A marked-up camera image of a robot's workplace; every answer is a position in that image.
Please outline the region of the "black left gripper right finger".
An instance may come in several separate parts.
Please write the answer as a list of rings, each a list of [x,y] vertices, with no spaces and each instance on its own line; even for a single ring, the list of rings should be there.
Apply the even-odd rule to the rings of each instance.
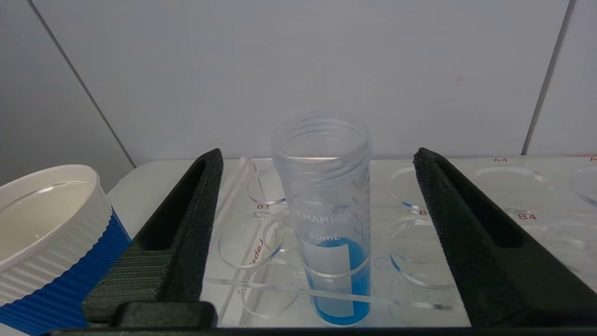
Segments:
[[[596,293],[439,153],[413,163],[474,328],[595,327]]]

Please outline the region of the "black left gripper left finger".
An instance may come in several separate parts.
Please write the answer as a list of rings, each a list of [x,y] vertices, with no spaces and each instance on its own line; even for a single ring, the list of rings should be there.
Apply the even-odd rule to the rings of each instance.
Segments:
[[[82,304],[87,320],[113,327],[214,327],[200,300],[222,152],[196,159]]]

